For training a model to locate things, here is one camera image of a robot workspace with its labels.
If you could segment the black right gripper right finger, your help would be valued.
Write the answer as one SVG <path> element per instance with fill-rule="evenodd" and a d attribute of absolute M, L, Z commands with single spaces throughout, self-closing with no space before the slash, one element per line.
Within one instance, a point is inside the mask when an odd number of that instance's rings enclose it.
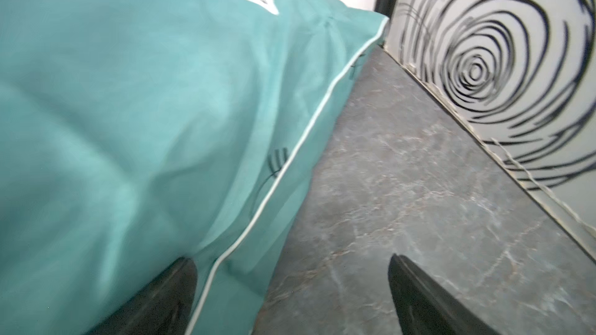
<path fill-rule="evenodd" d="M 391 257 L 388 282 L 403 334 L 498 335 L 404 255 Z"/>

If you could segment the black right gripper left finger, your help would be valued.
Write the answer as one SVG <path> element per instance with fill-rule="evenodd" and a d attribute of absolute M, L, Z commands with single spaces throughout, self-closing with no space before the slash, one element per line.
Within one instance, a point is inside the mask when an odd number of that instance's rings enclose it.
<path fill-rule="evenodd" d="M 197 284 L 192 259 L 180 257 L 89 333 L 184 334 Z"/>

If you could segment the teal pillow with cat print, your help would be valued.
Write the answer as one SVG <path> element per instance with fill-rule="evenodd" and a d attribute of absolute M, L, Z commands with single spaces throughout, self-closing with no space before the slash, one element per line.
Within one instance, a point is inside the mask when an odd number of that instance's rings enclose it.
<path fill-rule="evenodd" d="M 250 334 L 387 18 L 340 0 L 1 0 L 1 332 Z"/>

